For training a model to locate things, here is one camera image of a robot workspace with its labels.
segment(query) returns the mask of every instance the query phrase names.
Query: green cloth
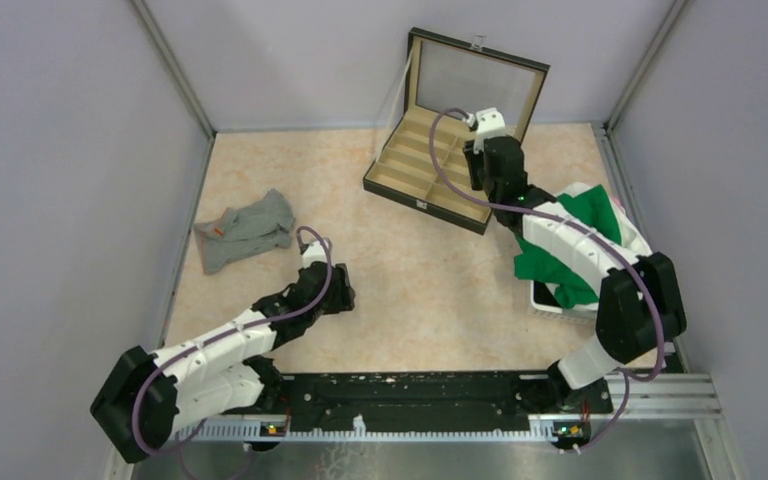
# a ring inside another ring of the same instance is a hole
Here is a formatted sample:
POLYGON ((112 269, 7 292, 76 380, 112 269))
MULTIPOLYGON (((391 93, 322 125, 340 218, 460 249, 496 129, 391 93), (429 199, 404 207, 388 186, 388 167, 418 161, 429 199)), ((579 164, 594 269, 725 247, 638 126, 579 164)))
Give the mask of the green cloth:
MULTIPOLYGON (((575 197, 560 195, 558 201, 575 218, 622 244, 620 226, 611 208, 605 187, 599 185, 575 197)), ((562 308, 572 308, 599 301, 599 297, 584 279, 574 273, 546 250, 517 237, 522 253, 514 257, 514 275, 520 280, 535 280, 558 284, 555 300, 562 308)))

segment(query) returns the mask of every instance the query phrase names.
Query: wooden compartment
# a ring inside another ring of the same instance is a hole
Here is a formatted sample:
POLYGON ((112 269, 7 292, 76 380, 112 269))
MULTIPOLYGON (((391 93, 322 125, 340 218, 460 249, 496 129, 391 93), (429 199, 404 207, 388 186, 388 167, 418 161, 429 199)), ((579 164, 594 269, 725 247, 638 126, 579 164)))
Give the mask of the wooden compartment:
MULTIPOLYGON (((510 133, 520 142, 525 136, 526 126, 549 67, 493 50, 478 49, 476 51, 466 42, 419 29, 411 30, 409 35, 409 68, 405 78, 404 115, 364 176, 364 189, 483 234, 490 221, 490 209, 477 205, 452 191, 443 182, 431 160, 429 135, 437 111, 420 105, 419 103, 422 102, 417 102, 421 97, 417 92, 421 83, 419 77, 422 71, 421 66, 425 66, 422 63, 421 54, 423 47, 428 46, 428 43, 434 44, 435 48, 440 45, 454 48, 469 58, 479 56, 490 59, 492 62, 513 65, 518 69, 534 72, 533 81, 523 86, 524 104, 515 106, 519 115, 518 117, 513 115, 514 118, 511 118, 513 121, 509 122, 510 133)), ((484 105, 484 108, 487 107, 500 107, 500 105, 484 105)), ((474 135, 463 122, 452 117, 444 117, 435 134, 434 152, 443 173, 455 186, 473 197, 486 200, 484 192, 473 191, 470 188, 469 170, 463 155, 464 143, 473 138, 474 135)))

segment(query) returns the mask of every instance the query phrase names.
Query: metal frame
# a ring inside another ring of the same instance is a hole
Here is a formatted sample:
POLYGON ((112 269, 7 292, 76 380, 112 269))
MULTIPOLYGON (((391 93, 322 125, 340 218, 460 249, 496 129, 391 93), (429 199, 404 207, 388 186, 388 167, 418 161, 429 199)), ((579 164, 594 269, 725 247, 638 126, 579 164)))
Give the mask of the metal frame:
POLYGON ((641 81, 649 73, 649 70, 653 65, 652 62, 655 61, 661 51, 661 46, 664 45, 664 42, 669 37, 682 12, 684 12, 684 8, 689 3, 689 0, 673 1, 670 10, 661 22, 661 26, 658 27, 658 31, 655 32, 655 37, 652 38, 652 42, 650 42, 649 46, 646 48, 646 53, 643 54, 643 58, 640 60, 640 63, 637 64, 637 68, 634 69, 634 73, 631 75, 628 84, 626 84, 623 89, 623 93, 620 95, 620 99, 614 106, 610 118, 605 122, 605 130, 608 134, 612 133, 617 125, 619 125, 620 121, 622 121, 622 117, 628 109, 628 103, 637 92, 637 88, 640 86, 641 81))
POLYGON ((134 13, 139 19, 143 30, 148 35, 152 46, 154 46, 157 56, 160 58, 161 63, 163 63, 163 67, 169 73, 172 84, 175 85, 175 88, 181 95, 184 105, 186 105, 190 114, 198 122, 204 134, 212 140, 216 137, 216 129, 213 128, 210 119, 207 118, 207 113, 205 113, 204 108, 201 106, 195 90, 190 85, 187 76, 184 75, 181 64, 175 59, 175 55, 169 47, 169 42, 166 41, 166 37, 157 25, 157 21, 154 19, 154 15, 152 15, 145 0, 129 0, 128 3, 133 7, 134 13))
MULTIPOLYGON (((134 8, 135 15, 148 35, 149 41, 155 48, 164 68, 167 70, 172 83, 175 85, 182 101, 190 114, 199 124, 199 127, 208 138, 208 148, 202 159, 202 181, 194 192, 189 212, 189 224, 195 219, 198 202, 204 187, 204 178, 207 174, 210 155, 213 150, 217 131, 213 127, 204 108, 198 100, 195 90, 184 74, 181 65, 175 58, 166 38, 161 32, 154 16, 145 0, 129 0, 134 8)), ((628 180, 623 159, 613 141, 612 134, 622 123, 623 116, 633 100, 642 80, 651 71, 653 62, 657 59, 661 47, 669 37, 674 25, 679 20, 688 0, 675 0, 670 7, 664 21, 659 27, 655 37, 646 50, 643 58, 629 79, 623 90, 610 118, 603 124, 593 124, 593 132, 602 154, 603 162, 609 176, 614 192, 620 197, 623 205, 628 209, 631 220, 646 234, 642 215, 634 197, 633 188, 628 180)), ((170 290, 169 302, 166 306, 165 321, 160 332, 160 341, 165 337, 171 318, 186 251, 189 245, 190 230, 188 229, 181 242, 180 261, 173 271, 173 282, 170 290)), ((677 339, 677 351, 682 365, 689 365, 681 348, 681 341, 677 339)), ((615 404, 621 401, 624 383, 618 374, 608 375, 609 390, 612 401, 615 404)), ((710 477, 713 480, 746 478, 747 471, 742 461, 739 449, 732 441, 732 436, 723 419, 719 400, 713 388, 710 376, 707 374, 663 374, 652 383, 641 384, 632 382, 630 399, 627 412, 621 420, 695 420, 701 453, 704 456, 710 477)), ((594 419, 607 419, 609 415, 593 415, 594 419)), ((574 420, 577 416, 568 415, 535 415, 533 426, 529 432, 515 432, 514 435, 501 435, 497 433, 469 434, 469 435, 387 435, 374 434, 365 431, 362 425, 356 425, 354 431, 345 435, 334 435, 335 432, 313 432, 307 434, 289 434, 283 438, 286 441, 323 441, 323 440, 349 440, 349 441, 545 441, 551 440, 550 426, 555 421, 574 420)), ((211 419, 207 428, 196 436, 196 440, 227 440, 227 441, 276 441, 274 437, 264 438, 260 434, 260 420, 243 419, 241 417, 211 419)), ((115 451, 111 455, 107 465, 106 475, 109 478, 128 478, 131 470, 119 468, 118 455, 115 451)))
POLYGON ((199 102, 198 96, 195 90, 190 85, 190 81, 184 74, 184 70, 178 60, 175 58, 172 48, 169 46, 169 42, 166 41, 166 37, 160 30, 160 26, 154 19, 151 10, 146 5, 145 0, 129 0, 131 7, 134 10, 134 15, 140 22, 148 40, 154 47, 155 53, 157 53, 163 68, 169 75, 169 80, 175 86, 178 94, 181 97, 181 101, 184 102, 184 106, 192 115, 193 119, 198 123, 202 133, 207 137, 207 148, 201 160, 202 169, 199 176, 198 188, 195 190, 193 197, 190 199, 190 209, 187 217, 187 230, 184 232, 181 238, 181 244, 178 251, 178 263, 172 270, 172 284, 169 286, 169 301, 166 303, 163 312, 163 326, 159 332, 157 340, 154 345, 160 347, 163 345, 163 341, 166 338, 166 333, 169 329, 169 322, 172 319, 172 310, 175 306, 176 293, 181 283, 181 273, 184 270, 184 261, 187 257, 187 249, 190 245, 190 231, 192 229, 193 222, 196 218, 196 211, 198 210, 199 200, 201 199, 201 193, 204 189, 204 179, 207 177, 207 167, 210 164, 210 156, 213 154, 213 146, 216 143, 217 131, 210 123, 210 119, 207 117, 207 113, 204 111, 201 102, 199 102))

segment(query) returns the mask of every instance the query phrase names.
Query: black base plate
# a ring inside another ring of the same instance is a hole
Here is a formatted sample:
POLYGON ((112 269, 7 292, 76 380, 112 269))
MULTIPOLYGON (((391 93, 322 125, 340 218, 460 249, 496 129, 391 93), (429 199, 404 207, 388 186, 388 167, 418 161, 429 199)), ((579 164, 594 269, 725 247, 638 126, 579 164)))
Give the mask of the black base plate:
MULTIPOLYGON (((284 415, 292 429, 351 431, 363 415, 371 432, 491 432, 529 429, 528 415, 578 413, 529 408, 530 396, 544 391, 545 371, 393 372, 284 375, 281 401, 269 410, 233 409, 228 414, 284 415)), ((613 411, 607 383, 587 387, 591 413, 613 411)))

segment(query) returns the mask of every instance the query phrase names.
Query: white basket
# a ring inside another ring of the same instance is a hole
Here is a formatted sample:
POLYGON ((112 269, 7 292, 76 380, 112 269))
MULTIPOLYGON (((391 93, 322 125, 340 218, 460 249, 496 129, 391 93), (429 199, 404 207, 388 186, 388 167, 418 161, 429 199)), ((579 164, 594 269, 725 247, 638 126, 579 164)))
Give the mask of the white basket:
POLYGON ((534 299, 534 282, 530 281, 528 283, 528 303, 534 315, 579 325, 593 325, 596 323, 596 312, 594 311, 567 310, 565 308, 537 303, 534 299))

